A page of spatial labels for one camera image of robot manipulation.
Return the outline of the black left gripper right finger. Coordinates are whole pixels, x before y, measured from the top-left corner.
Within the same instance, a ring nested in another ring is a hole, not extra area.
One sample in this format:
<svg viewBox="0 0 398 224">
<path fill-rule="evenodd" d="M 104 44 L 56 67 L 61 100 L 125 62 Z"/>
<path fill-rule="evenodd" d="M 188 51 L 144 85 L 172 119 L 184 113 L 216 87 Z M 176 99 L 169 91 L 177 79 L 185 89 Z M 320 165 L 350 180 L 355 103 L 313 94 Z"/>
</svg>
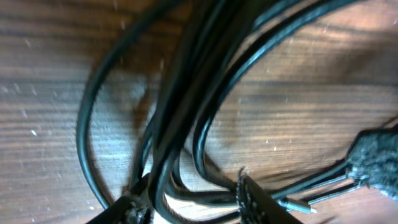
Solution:
<svg viewBox="0 0 398 224">
<path fill-rule="evenodd" d="M 238 172 L 236 201 L 242 224 L 302 224 L 263 191 L 243 167 Z"/>
</svg>

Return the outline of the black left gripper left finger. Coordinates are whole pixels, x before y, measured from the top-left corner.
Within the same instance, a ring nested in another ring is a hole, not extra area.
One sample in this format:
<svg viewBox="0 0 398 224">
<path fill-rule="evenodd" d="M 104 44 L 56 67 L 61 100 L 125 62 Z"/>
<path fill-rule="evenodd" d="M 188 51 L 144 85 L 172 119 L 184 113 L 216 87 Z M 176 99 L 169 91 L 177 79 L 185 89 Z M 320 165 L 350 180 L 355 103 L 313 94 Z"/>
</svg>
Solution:
<svg viewBox="0 0 398 224">
<path fill-rule="evenodd" d="M 87 224 L 150 224 L 154 209 L 147 193 L 149 174 L 136 182 L 109 208 L 88 221 Z"/>
</svg>

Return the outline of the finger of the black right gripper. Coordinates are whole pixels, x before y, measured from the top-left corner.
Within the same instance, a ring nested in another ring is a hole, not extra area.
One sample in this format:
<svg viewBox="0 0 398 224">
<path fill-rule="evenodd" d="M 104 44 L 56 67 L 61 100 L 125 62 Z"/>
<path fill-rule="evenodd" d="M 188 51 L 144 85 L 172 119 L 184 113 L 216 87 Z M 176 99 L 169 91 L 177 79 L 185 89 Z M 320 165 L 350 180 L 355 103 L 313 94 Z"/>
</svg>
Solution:
<svg viewBox="0 0 398 224">
<path fill-rule="evenodd" d="M 360 131 L 346 162 L 350 179 L 397 200 L 397 126 Z"/>
</svg>

